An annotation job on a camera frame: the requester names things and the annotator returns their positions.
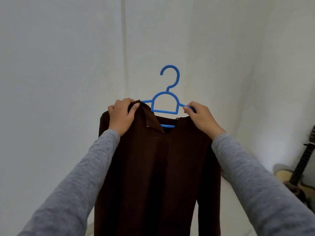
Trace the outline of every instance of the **clothes hanger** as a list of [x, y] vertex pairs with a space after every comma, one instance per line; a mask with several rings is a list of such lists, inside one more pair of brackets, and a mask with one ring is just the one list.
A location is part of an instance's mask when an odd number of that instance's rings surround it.
[[[175, 69], [175, 71], [176, 71], [176, 73], [177, 73], [177, 77], [176, 77], [175, 83], [172, 84], [172, 85], [170, 85], [170, 86], [168, 86], [168, 87], [166, 88], [166, 91], [162, 91], [162, 92], [157, 93], [151, 100], [143, 100], [142, 102], [143, 102], [143, 103], [151, 103], [151, 111], [152, 111], [152, 112], [156, 112], [156, 113], [168, 113], [168, 114], [178, 114], [179, 106], [184, 107], [184, 106], [187, 106], [187, 105], [180, 103], [179, 100], [178, 100], [178, 97], [177, 97], [174, 93], [172, 93], [172, 92], [169, 91], [170, 88], [174, 88], [174, 87], [178, 84], [178, 82], [179, 82], [179, 70], [178, 70], [178, 68], [177, 68], [176, 66], [174, 66], [174, 65], [171, 65], [171, 64], [170, 64], [170, 65], [167, 65], [167, 66], [163, 67], [163, 69], [162, 69], [161, 72], [160, 72], [160, 75], [163, 75], [164, 70], [166, 70], [166, 69], [168, 69], [168, 68]], [[173, 111], [166, 111], [166, 110], [154, 109], [154, 101], [155, 101], [155, 99], [156, 99], [158, 96], [162, 95], [162, 94], [168, 94], [168, 95], [171, 95], [171, 96], [173, 96], [173, 97], [175, 98], [177, 104], [176, 104], [176, 110], [175, 110], [174, 112], [173, 112]], [[175, 127], [175, 126], [173, 126], [173, 125], [166, 125], [166, 124], [161, 124], [161, 126], [162, 126], [162, 127], [169, 127], [169, 128]]]

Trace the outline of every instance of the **person's left arm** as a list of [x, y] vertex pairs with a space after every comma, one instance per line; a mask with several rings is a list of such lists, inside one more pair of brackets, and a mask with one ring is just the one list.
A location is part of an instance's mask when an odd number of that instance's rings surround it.
[[83, 236], [87, 218], [103, 185], [112, 156], [130, 127], [139, 104], [128, 113], [132, 99], [117, 100], [108, 107], [109, 129], [90, 147], [84, 158], [35, 211], [19, 236]]

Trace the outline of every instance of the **gray long-sleeve shirt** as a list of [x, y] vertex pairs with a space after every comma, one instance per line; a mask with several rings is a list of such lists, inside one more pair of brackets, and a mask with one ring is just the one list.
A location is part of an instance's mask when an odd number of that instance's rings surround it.
[[[106, 130], [19, 236], [83, 236], [119, 141]], [[212, 149], [258, 236], [315, 235], [314, 214], [231, 136], [218, 136]]]

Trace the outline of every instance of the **guitar fretboard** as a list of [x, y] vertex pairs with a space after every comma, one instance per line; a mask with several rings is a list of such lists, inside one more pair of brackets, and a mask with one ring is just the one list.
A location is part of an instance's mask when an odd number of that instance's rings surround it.
[[297, 164], [295, 170], [294, 170], [294, 173], [293, 175], [291, 176], [289, 182], [293, 185], [297, 185], [299, 180], [301, 179], [302, 177], [302, 174], [305, 170], [305, 167], [313, 153], [313, 150], [315, 148], [315, 144], [313, 143], [309, 143], [299, 161], [299, 163]]

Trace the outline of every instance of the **floor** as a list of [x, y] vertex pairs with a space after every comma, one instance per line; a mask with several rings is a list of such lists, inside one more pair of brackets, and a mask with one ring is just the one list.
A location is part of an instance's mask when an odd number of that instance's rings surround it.
[[[221, 178], [220, 221], [221, 236], [257, 236], [231, 185], [224, 178]], [[198, 204], [192, 217], [190, 235], [198, 236]], [[93, 236], [93, 224], [88, 226], [86, 236]]]

